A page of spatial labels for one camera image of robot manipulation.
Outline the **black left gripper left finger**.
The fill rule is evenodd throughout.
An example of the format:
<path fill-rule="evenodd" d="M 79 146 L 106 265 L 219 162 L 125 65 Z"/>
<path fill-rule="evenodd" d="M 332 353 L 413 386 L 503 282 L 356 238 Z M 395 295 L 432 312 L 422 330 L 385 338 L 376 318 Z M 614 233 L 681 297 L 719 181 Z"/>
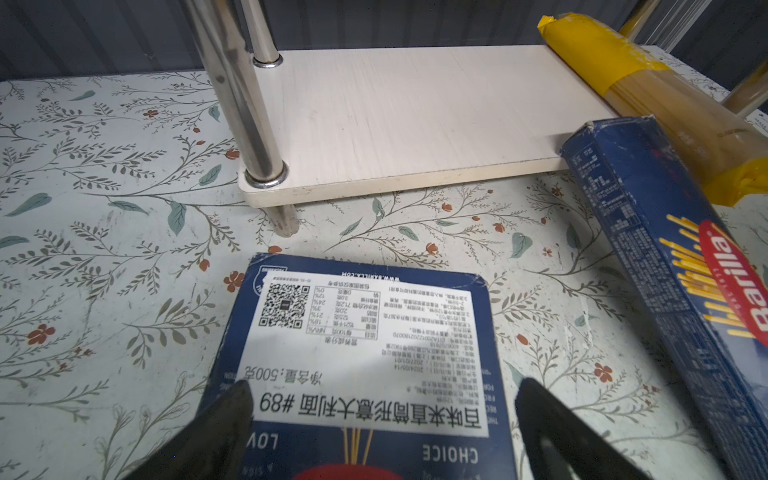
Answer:
<path fill-rule="evenodd" d="M 235 382 L 129 479 L 236 479 L 251 433 L 253 397 Z"/>

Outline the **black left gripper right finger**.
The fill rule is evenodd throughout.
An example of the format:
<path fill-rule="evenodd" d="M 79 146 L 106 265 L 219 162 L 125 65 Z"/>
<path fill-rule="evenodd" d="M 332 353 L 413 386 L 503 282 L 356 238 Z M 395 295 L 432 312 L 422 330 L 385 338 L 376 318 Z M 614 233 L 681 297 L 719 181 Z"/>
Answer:
<path fill-rule="evenodd" d="M 520 382 L 515 410 L 535 479 L 647 477 L 535 379 Z"/>

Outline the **large blue Barilla box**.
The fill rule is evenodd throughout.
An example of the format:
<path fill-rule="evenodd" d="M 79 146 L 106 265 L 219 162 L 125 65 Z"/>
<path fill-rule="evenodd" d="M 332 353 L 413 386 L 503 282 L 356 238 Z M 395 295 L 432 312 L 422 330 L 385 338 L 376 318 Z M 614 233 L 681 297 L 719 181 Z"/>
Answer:
<path fill-rule="evenodd" d="M 489 292 L 475 274 L 261 253 L 201 403 L 246 381 L 241 479 L 513 479 Z"/>

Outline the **slim blue Barilla spaghetti box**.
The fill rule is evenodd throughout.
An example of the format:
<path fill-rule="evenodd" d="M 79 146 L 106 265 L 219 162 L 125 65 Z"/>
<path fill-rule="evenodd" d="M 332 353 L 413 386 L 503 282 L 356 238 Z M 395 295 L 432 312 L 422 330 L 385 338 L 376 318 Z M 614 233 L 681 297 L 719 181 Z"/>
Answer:
<path fill-rule="evenodd" d="M 767 288 L 657 121 L 591 121 L 561 154 L 736 479 L 767 475 Z"/>

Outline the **yellow spaghetti bag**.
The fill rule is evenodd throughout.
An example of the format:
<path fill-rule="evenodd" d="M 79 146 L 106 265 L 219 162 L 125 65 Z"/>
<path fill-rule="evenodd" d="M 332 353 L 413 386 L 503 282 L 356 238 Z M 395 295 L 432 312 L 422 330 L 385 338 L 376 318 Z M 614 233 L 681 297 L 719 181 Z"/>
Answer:
<path fill-rule="evenodd" d="M 601 22 L 544 16 L 546 44 L 619 115 L 655 117 L 711 203 L 767 191 L 767 138 Z"/>

